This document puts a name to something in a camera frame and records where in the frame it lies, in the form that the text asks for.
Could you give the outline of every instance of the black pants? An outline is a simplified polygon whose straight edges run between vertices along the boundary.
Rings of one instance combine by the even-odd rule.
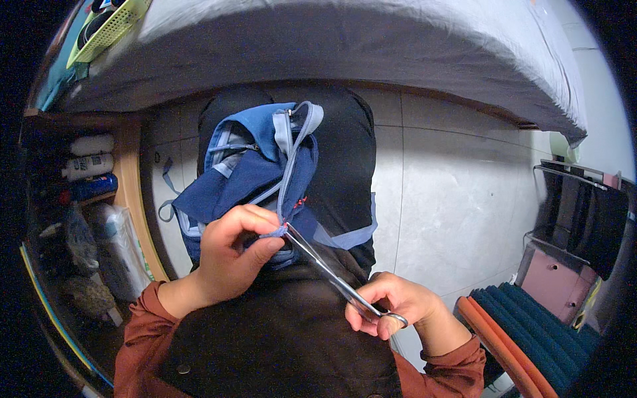
[[[321,105],[323,121],[314,132],[318,166],[306,191],[306,205],[331,234],[340,235],[371,224],[371,177],[376,166],[376,138],[371,108],[353,92],[339,87],[307,86],[281,102],[310,101]],[[197,173],[203,173],[208,144],[225,117],[273,103],[261,89],[237,87],[215,96],[199,119]],[[376,262],[372,239],[350,249],[367,273]]]

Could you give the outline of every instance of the white bottle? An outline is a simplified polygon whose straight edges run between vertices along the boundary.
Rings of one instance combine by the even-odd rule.
[[[75,156],[93,155],[95,153],[109,153],[115,142],[111,134],[100,136],[79,137],[71,144],[71,153]]]
[[[104,153],[69,160],[66,169],[62,169],[62,177],[66,177],[69,181],[76,181],[111,171],[113,171],[113,156],[110,153]]]

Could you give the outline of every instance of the green plastic basket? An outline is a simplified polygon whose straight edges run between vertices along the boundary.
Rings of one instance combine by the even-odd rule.
[[[102,51],[116,42],[128,29],[144,16],[150,6],[151,0],[126,0],[111,17],[106,20],[88,42],[78,50],[77,45],[73,46],[66,69],[70,68],[74,62],[90,62]],[[88,24],[97,14],[89,13],[84,25]]]

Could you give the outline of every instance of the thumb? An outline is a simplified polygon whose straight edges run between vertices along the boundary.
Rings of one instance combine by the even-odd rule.
[[[391,335],[399,331],[403,326],[404,323],[393,316],[381,316],[377,325],[378,337],[388,340]]]
[[[281,238],[258,239],[236,261],[242,269],[259,270],[284,244]]]

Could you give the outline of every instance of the scissor handle ring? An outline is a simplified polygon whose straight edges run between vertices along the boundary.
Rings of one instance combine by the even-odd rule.
[[[393,312],[388,312],[388,313],[386,313],[386,314],[383,314],[383,316],[391,316],[392,318],[396,318],[396,319],[398,319],[400,322],[403,322],[403,323],[404,323],[404,326],[403,326],[401,329],[404,329],[404,328],[406,328],[407,326],[409,326],[409,321],[407,321],[407,319],[405,319],[405,317],[404,317],[404,316],[402,316],[402,315],[398,315],[398,314],[393,313]]]

